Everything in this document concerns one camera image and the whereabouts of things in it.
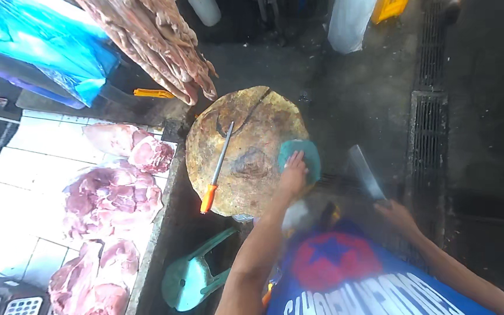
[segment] raw pork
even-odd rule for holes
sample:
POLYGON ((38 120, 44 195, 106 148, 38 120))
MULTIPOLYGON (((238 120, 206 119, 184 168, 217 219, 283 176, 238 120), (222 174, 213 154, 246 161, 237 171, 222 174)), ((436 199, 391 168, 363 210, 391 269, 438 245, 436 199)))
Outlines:
POLYGON ((139 268, 139 254, 136 246, 129 240, 121 239, 117 243, 105 247, 100 259, 100 267, 103 269, 116 268, 121 273, 135 275, 139 268))
POLYGON ((60 315, 121 315, 139 266, 133 242, 83 244, 80 256, 67 262, 50 280, 50 300, 60 315))
POLYGON ((128 161, 143 171, 164 173, 170 168, 173 155, 174 149, 171 146, 150 136, 133 147, 128 161))
POLYGON ((86 170, 64 193, 64 225, 74 239, 130 238, 162 209, 162 191, 153 176, 126 160, 86 170))
POLYGON ((90 308, 85 315, 122 315, 130 294, 125 287, 114 283, 95 285, 87 298, 90 308))
POLYGON ((175 0, 77 0, 120 49, 155 81, 186 104, 195 105, 198 87, 210 100, 217 91, 211 62, 196 51, 198 39, 175 0))
POLYGON ((133 147, 147 136, 147 131, 134 125, 97 123, 82 128, 92 145, 100 151, 118 156, 130 156, 133 147))
POLYGON ((101 248, 93 241, 83 244, 79 257, 66 262, 50 278, 50 301, 59 315, 84 314, 88 309, 86 297, 98 273, 101 248))

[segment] round wooden chopping board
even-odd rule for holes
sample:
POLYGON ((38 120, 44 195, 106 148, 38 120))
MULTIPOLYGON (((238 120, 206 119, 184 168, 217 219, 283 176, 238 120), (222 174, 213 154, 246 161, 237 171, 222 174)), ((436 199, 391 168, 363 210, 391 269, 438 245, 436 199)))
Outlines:
POLYGON ((309 134, 297 106, 267 86, 221 97, 194 122, 186 141, 188 175, 200 197, 211 183, 231 121, 234 130, 211 210, 260 216, 279 181, 281 144, 309 134))

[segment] dark floor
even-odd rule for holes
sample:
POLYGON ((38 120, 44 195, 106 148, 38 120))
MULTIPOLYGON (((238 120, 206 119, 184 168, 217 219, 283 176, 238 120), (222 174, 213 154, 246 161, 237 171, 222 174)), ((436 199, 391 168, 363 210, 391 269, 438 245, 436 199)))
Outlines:
POLYGON ((399 182, 419 13, 419 2, 410 1, 400 18, 370 25, 363 50, 348 55, 324 42, 322 22, 286 47, 202 44, 202 51, 219 73, 214 80, 219 95, 267 85, 297 104, 323 172, 343 172, 347 149, 360 144, 384 182, 399 182))
POLYGON ((447 250, 504 290, 504 1, 463 1, 445 57, 457 216, 447 250))

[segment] cleaver blade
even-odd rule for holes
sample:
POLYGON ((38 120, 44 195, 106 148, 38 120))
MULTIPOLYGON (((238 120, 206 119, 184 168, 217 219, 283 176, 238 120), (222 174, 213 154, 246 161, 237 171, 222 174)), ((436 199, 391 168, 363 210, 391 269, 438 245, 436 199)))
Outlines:
POLYGON ((384 197, 379 184, 376 182, 374 175, 372 175, 371 169, 368 167, 367 160, 365 160, 363 152, 361 152, 360 149, 359 145, 354 145, 349 149, 349 158, 355 166, 357 176, 359 176, 361 182, 365 184, 365 187, 367 187, 369 194, 374 200, 386 200, 386 197, 384 197))

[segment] white tiled counter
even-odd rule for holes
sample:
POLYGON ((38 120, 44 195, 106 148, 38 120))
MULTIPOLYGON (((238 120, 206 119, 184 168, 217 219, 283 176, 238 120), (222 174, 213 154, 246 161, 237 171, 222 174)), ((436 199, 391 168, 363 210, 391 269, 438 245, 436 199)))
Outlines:
MULTIPOLYGON (((78 256, 82 242, 63 236, 62 190, 79 169, 117 158, 94 148, 83 135, 81 127, 97 122, 109 123, 23 112, 17 133, 0 154, 0 275, 46 290, 50 276, 78 256)), ((161 137, 161 129, 138 127, 161 137)), ((168 175, 155 176, 162 190, 168 175)), ((152 224, 142 228, 135 240, 141 256, 151 230, 152 224)))

